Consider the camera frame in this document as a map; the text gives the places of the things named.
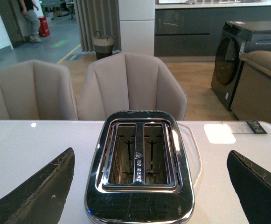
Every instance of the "chrome toaster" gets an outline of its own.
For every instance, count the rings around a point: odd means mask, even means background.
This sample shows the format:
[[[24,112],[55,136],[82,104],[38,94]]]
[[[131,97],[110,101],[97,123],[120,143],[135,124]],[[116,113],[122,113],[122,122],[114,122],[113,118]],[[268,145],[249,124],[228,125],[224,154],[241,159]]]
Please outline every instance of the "chrome toaster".
[[[182,138],[161,111],[124,111],[104,123],[84,204],[102,223],[186,223],[195,198]]]

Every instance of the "basket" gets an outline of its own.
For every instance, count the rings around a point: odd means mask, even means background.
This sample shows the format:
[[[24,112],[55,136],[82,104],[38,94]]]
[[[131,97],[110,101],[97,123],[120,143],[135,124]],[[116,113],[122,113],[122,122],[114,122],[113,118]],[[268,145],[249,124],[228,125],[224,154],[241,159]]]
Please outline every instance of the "basket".
[[[112,35],[101,35],[99,31],[96,31],[95,36],[93,37],[93,43],[97,59],[101,59],[112,55],[113,49]]]

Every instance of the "gray floor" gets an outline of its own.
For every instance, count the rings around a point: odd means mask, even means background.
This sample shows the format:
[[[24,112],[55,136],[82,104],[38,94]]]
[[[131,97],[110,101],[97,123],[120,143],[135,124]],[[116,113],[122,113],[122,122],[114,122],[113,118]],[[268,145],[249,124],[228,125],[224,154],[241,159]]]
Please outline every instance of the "gray floor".
[[[76,19],[70,18],[67,15],[49,21],[50,35],[42,37],[41,43],[27,42],[14,49],[0,49],[0,69],[31,59],[57,63],[69,53],[82,54]]]

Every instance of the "gray pants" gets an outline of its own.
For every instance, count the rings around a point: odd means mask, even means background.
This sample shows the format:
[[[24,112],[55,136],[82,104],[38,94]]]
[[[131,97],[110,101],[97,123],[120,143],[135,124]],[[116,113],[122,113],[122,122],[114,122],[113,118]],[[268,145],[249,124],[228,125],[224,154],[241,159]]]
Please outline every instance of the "gray pants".
[[[38,16],[36,15],[35,11],[29,10],[27,13],[27,16],[25,16],[27,22],[28,22],[28,32],[30,36],[38,35],[39,33],[39,27],[40,27],[40,20]]]

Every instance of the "curtain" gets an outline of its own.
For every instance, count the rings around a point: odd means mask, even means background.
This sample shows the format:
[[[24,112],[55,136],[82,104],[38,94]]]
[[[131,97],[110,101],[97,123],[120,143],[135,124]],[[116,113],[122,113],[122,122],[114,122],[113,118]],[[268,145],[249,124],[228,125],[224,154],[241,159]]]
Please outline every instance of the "curtain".
[[[121,50],[118,0],[74,0],[74,10],[83,52],[94,50],[93,36],[96,31],[112,35],[113,50]]]

